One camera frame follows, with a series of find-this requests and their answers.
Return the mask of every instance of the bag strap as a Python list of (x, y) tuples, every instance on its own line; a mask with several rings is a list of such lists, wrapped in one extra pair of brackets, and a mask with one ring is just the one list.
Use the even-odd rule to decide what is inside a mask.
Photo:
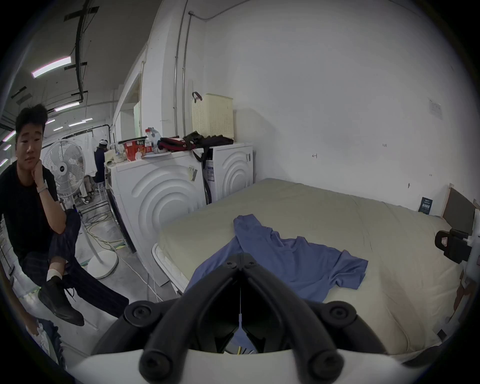
[[(195, 151), (192, 151), (193, 155), (195, 156), (195, 158), (200, 162), (202, 163), (202, 170), (205, 169), (205, 165), (207, 163), (207, 155), (208, 155), (208, 150), (210, 148), (209, 147), (205, 147), (204, 148), (204, 152), (202, 153), (202, 156), (198, 156)], [(205, 197), (206, 197), (206, 200), (207, 200), (207, 204), (211, 204), (212, 203), (212, 191), (210, 190), (210, 187), (208, 185), (208, 182), (207, 180), (205, 180), (205, 176), (203, 176), (204, 178), (204, 188), (205, 188)]]

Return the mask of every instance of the black shoe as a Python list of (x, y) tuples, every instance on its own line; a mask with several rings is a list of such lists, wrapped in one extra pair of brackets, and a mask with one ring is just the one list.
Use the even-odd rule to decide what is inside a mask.
[(62, 280), (58, 276), (53, 276), (40, 288), (38, 298), (58, 318), (74, 325), (84, 325), (83, 315), (68, 301)]

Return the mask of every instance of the white sock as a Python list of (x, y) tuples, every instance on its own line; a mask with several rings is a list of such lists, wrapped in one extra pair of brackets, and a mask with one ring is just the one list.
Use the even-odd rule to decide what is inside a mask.
[(59, 271), (57, 271), (56, 269), (49, 269), (48, 272), (47, 272), (47, 281), (49, 281), (53, 276), (58, 276), (60, 279), (62, 278), (62, 275)]

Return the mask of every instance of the white washing machine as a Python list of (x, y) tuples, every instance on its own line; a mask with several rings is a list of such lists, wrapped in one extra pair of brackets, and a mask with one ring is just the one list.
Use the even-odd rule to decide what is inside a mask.
[(201, 164), (190, 151), (159, 154), (112, 166), (110, 179), (140, 261), (157, 284), (165, 284), (152, 247), (164, 225), (205, 205)]
[(211, 150), (212, 158), (206, 161), (204, 177), (212, 203), (253, 184), (253, 144), (234, 143)]

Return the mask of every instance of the beige mattress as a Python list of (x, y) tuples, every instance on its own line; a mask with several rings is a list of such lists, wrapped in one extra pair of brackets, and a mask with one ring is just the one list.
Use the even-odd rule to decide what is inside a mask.
[(438, 342), (432, 331), (453, 313), (461, 267), (433, 243), (439, 217), (303, 184), (266, 179), (162, 229), (158, 246), (185, 275), (234, 236), (233, 219), (254, 214), (282, 238), (348, 250), (369, 261), (357, 290), (333, 287), (325, 302), (352, 304), (390, 354)]

